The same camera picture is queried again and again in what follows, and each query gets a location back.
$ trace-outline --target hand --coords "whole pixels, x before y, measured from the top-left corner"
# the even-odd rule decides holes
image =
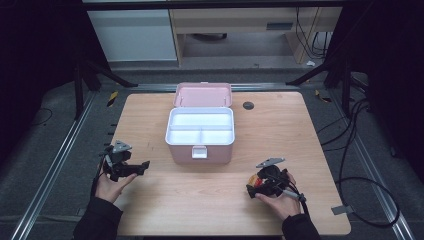
[[[288,172],[287,175],[289,176],[290,181],[293,184],[296,184],[293,175]],[[284,193],[274,198],[257,193],[255,197],[270,206],[277,214],[277,216],[283,221],[286,220],[286,218],[288,218],[289,216],[300,214],[299,201],[297,199],[287,196]]]
[[[136,173],[130,176],[120,179],[118,182],[110,180],[103,171],[100,173],[99,180],[97,182],[95,196],[104,199],[108,202],[114,203],[121,195],[122,190],[125,186],[130,184],[137,177]]]

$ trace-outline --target metal bracket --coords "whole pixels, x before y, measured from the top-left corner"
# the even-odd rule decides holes
[[[268,160],[265,160],[259,163],[258,165],[256,165],[256,168],[268,167],[268,166],[283,162],[284,160],[286,159],[285,158],[268,158]]]
[[[355,212],[352,206],[344,206],[344,205],[341,205],[338,207],[332,207],[331,211],[333,211],[334,215],[340,215],[342,213],[350,214]]]

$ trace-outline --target white box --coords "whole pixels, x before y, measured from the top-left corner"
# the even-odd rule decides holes
[[[181,83],[165,140],[177,163],[228,163],[235,140],[231,86]]]

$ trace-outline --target wooden table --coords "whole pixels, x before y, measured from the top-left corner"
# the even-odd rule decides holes
[[[133,146],[130,164],[150,160],[116,202],[124,214],[119,235],[203,236],[282,235],[281,220],[246,191],[256,164],[284,157],[307,198],[312,221],[321,235],[350,232],[303,97],[296,92],[235,92],[235,142],[226,165],[178,165],[165,142],[174,94],[133,94],[127,99],[114,140]],[[250,101],[253,110],[242,104]]]

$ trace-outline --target gray floor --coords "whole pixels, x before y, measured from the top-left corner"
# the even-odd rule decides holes
[[[262,38],[262,42],[269,41],[273,49],[281,49],[281,51],[273,53],[266,50],[264,45],[257,48],[266,53],[261,55],[257,52],[257,49],[249,53],[248,50],[252,48],[243,46],[243,44],[249,45],[249,43],[240,44],[238,50],[235,50],[234,45],[228,46],[228,41],[236,41],[235,39],[240,42],[249,41],[247,35],[234,36],[235,39],[229,35],[227,40],[214,41],[213,43],[202,43],[199,39],[193,38],[188,41],[185,53],[186,61],[181,68],[116,71],[116,73],[129,81],[143,84],[184,81],[281,83],[294,80],[311,68],[306,64],[294,64],[294,60],[290,60],[284,41],[280,46],[276,45],[278,43],[276,38],[280,39],[279,36],[249,36],[253,45],[255,45],[254,42],[257,39]],[[227,50],[218,51],[219,45],[221,45],[221,48],[227,48]],[[226,59],[226,64],[220,63],[223,59]],[[317,131],[341,117],[336,104],[340,89],[331,91],[325,89],[322,86],[324,77],[325,73],[311,79],[310,82],[303,84],[296,90],[302,93]],[[89,198],[91,180],[99,160],[98,153],[112,139],[115,128],[112,124],[118,123],[126,96],[135,92],[123,89],[104,77],[101,77],[101,79],[102,89],[95,93],[87,118],[42,205],[40,211],[42,216],[75,216],[78,209],[85,207]],[[316,89],[320,90],[322,97],[331,97],[333,101],[324,102],[320,100],[315,96]],[[112,107],[107,107],[110,94],[115,90],[119,90],[118,97]],[[91,94],[93,93],[86,92],[86,99]],[[364,95],[360,91],[352,90],[352,98],[355,101],[363,97]],[[48,110],[40,109],[34,123],[40,123],[46,119],[48,121],[34,125],[28,131],[21,143],[14,147],[13,154],[8,161],[9,165],[0,170],[0,191],[2,193],[0,196],[0,240],[11,238],[19,218],[27,211],[39,186],[49,172],[63,140],[74,124],[73,84],[65,84],[51,90],[45,95],[42,107],[52,111],[51,117]],[[358,135],[356,139],[361,139],[364,142],[367,153],[399,203],[412,235],[415,236],[415,239],[424,239],[423,184],[416,177],[407,161],[390,155],[390,145],[385,140],[384,133],[381,131],[380,124],[373,113],[361,112],[357,124]],[[345,124],[343,120],[340,120],[319,132],[318,137],[321,142],[325,142],[336,136],[344,128]],[[323,146],[323,150],[344,146],[346,139],[347,136],[328,146]],[[325,156],[336,180],[340,170],[342,150],[325,151]],[[343,168],[343,176],[367,177],[366,168],[360,159],[358,151],[351,145]],[[370,184],[347,182],[343,184],[343,193],[346,201],[354,206],[356,212],[365,219],[374,223],[387,222],[386,213]],[[323,238],[402,239],[391,228],[374,228],[352,215],[349,215],[349,219],[352,225],[352,232],[349,235],[323,236]],[[39,220],[32,226],[27,239],[70,239],[74,227],[74,222]]]

